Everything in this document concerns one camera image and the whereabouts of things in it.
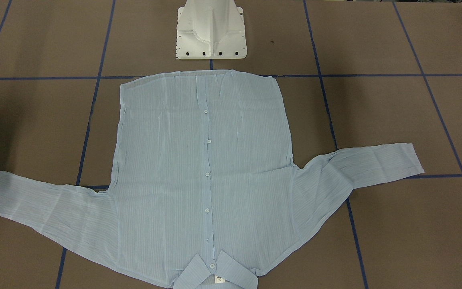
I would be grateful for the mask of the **light blue button shirt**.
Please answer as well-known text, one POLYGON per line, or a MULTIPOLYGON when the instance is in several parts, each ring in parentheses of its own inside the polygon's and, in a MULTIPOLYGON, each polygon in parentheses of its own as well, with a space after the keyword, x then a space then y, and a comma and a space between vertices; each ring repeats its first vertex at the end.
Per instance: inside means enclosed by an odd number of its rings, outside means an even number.
POLYGON ((412 143, 300 168, 273 77, 178 71, 121 85, 107 190, 0 171, 0 216, 158 287, 256 289, 354 189, 423 172, 412 143))

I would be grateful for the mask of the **brown paper table cover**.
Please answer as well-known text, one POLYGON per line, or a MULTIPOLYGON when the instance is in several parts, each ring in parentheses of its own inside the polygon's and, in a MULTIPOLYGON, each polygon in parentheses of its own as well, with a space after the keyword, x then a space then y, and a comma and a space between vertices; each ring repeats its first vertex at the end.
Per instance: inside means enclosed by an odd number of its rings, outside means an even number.
POLYGON ((110 183, 120 85, 171 71, 274 77, 294 163, 413 143, 425 170, 357 189, 261 289, 462 289, 462 3, 238 0, 247 57, 174 58, 184 0, 0 0, 0 171, 110 183))

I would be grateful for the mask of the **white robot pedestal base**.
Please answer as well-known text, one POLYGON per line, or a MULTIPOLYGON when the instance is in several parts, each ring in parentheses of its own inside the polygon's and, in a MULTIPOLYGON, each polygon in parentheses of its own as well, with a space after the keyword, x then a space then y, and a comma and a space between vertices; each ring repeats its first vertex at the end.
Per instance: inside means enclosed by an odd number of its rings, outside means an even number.
POLYGON ((247 56, 244 11, 234 0, 188 0, 178 8, 178 60, 234 60, 247 56))

